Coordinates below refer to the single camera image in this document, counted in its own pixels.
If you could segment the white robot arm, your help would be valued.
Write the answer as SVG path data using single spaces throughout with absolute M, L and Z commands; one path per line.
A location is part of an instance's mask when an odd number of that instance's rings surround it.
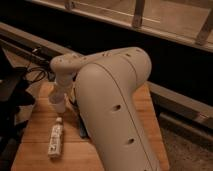
M 148 80 L 152 68 L 143 49 L 68 53 L 54 57 L 50 67 L 55 83 L 49 101 L 62 113 L 65 96 L 74 93 L 104 171 L 163 171 L 133 102 L 133 93 Z

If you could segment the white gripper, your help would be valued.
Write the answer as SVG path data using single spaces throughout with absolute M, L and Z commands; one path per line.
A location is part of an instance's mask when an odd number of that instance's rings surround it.
M 69 96 L 73 89 L 75 74 L 62 75 L 57 74 L 52 91 L 49 93 L 48 98 L 51 103 L 57 102 L 57 94 L 64 94 L 64 106 L 70 108 L 71 103 Z

